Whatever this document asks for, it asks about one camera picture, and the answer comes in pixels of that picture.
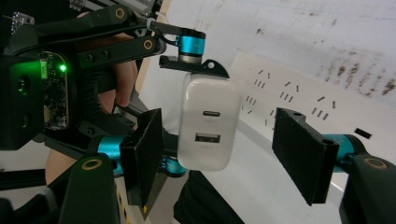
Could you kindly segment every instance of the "teal joint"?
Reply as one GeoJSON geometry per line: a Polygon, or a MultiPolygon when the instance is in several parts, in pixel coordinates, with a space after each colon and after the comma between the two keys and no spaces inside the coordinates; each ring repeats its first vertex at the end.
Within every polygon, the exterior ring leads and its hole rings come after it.
{"type": "Polygon", "coordinates": [[[186,172],[186,168],[182,167],[178,161],[170,158],[165,159],[165,169],[174,175],[184,174],[186,172]]]}
{"type": "Polygon", "coordinates": [[[178,36],[178,51],[189,54],[203,55],[205,50],[205,40],[192,36],[178,36]]]}
{"type": "MultiPolygon", "coordinates": [[[[350,142],[350,140],[343,134],[323,134],[326,139],[333,140],[334,142],[338,143],[340,147],[338,148],[338,153],[336,160],[338,163],[347,163],[351,161],[351,157],[355,155],[355,149],[350,142]]],[[[344,170],[335,165],[334,172],[341,173],[344,170]]]]}
{"type": "Polygon", "coordinates": [[[120,162],[120,144],[124,138],[125,136],[105,136],[99,144],[98,153],[106,154],[117,164],[117,168],[113,170],[114,175],[123,174],[120,162]]]}

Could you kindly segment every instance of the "black marks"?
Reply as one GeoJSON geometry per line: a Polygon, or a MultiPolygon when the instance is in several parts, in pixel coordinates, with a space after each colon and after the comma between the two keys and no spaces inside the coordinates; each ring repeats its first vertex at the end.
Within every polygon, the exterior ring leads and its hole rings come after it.
{"type": "Polygon", "coordinates": [[[375,67],[376,67],[376,63],[372,63],[372,64],[369,66],[368,71],[367,71],[366,74],[363,76],[363,78],[359,81],[359,87],[364,86],[364,84],[367,82],[367,80],[370,79],[370,76],[371,76],[371,74],[372,74],[371,71],[372,71],[375,67]]]}
{"type": "Polygon", "coordinates": [[[362,136],[362,137],[364,137],[364,138],[367,138],[367,139],[370,139],[371,136],[372,136],[372,134],[367,133],[366,131],[364,131],[364,130],[362,130],[362,129],[360,129],[360,128],[357,128],[357,129],[355,130],[355,133],[358,134],[358,135],[360,135],[360,136],[362,136]]]}
{"type": "Polygon", "coordinates": [[[381,76],[376,78],[373,87],[368,92],[366,92],[366,94],[365,94],[366,96],[368,96],[368,97],[372,96],[373,92],[376,91],[377,85],[378,85],[379,81],[381,80],[381,78],[382,78],[381,76]]]}
{"type": "Polygon", "coordinates": [[[253,85],[255,85],[255,86],[257,86],[257,87],[260,87],[260,88],[264,88],[265,82],[256,79],[256,80],[254,81],[254,84],[253,84],[253,85]]]}
{"type": "Polygon", "coordinates": [[[382,95],[387,95],[390,91],[393,91],[394,89],[395,89],[395,79],[393,78],[385,86],[385,89],[382,91],[382,95]]]}
{"type": "Polygon", "coordinates": [[[349,73],[350,73],[351,75],[357,73],[358,70],[359,70],[359,66],[360,66],[359,63],[355,63],[355,64],[353,65],[353,67],[350,69],[349,73]]]}
{"type": "Polygon", "coordinates": [[[327,117],[329,117],[329,114],[328,114],[328,113],[326,113],[326,114],[324,115],[323,120],[326,120],[327,117]]]}
{"type": "Polygon", "coordinates": [[[341,75],[343,75],[343,73],[345,73],[345,71],[346,71],[346,68],[344,67],[344,66],[341,66],[339,69],[338,69],[338,74],[337,74],[337,76],[341,76],[341,75]]]}
{"type": "Polygon", "coordinates": [[[328,117],[329,117],[329,113],[325,113],[323,110],[319,110],[319,109],[317,109],[316,107],[312,110],[312,113],[311,113],[313,116],[317,116],[319,119],[320,119],[320,117],[322,117],[322,115],[323,115],[323,120],[326,120],[328,117]]]}
{"type": "Polygon", "coordinates": [[[281,99],[283,98],[283,100],[285,100],[285,101],[288,101],[288,99],[289,99],[289,103],[291,103],[291,100],[293,99],[293,96],[282,91],[282,93],[280,93],[279,98],[281,98],[281,99]]]}
{"type": "Polygon", "coordinates": [[[248,96],[247,97],[247,99],[246,99],[246,102],[248,102],[250,105],[255,105],[256,104],[256,102],[257,102],[257,100],[256,99],[254,99],[253,97],[251,97],[251,96],[248,96]]]}
{"type": "Polygon", "coordinates": [[[353,67],[348,72],[348,77],[346,79],[346,89],[352,84],[353,82],[353,75],[359,71],[359,63],[355,63],[353,67]]]}
{"type": "Polygon", "coordinates": [[[262,29],[258,29],[256,35],[264,35],[264,31],[262,29]]]}
{"type": "MultiPolygon", "coordinates": [[[[325,40],[320,40],[320,43],[324,43],[325,40]]],[[[314,41],[314,44],[317,44],[318,41],[314,41]]]]}

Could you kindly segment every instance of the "white power adapter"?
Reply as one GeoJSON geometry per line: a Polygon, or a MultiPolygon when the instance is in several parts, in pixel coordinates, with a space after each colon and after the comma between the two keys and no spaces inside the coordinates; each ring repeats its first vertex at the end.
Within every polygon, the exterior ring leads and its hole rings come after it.
{"type": "Polygon", "coordinates": [[[219,171],[227,166],[240,105],[239,87],[229,79],[191,76],[178,135],[177,158],[183,167],[219,171]]]}

